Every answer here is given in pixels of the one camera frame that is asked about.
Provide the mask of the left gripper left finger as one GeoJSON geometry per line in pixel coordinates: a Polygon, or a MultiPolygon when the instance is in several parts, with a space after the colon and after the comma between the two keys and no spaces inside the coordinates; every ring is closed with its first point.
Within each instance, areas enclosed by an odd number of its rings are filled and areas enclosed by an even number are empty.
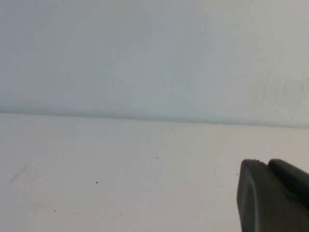
{"type": "Polygon", "coordinates": [[[307,232],[309,202],[301,202],[268,164],[241,163],[237,206],[243,232],[307,232]]]}

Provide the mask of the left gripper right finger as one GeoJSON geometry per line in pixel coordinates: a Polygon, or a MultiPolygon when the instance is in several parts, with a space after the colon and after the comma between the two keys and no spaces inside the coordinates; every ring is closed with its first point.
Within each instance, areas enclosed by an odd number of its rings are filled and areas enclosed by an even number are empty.
{"type": "Polygon", "coordinates": [[[270,160],[268,167],[301,202],[309,201],[308,173],[281,159],[270,160]]]}

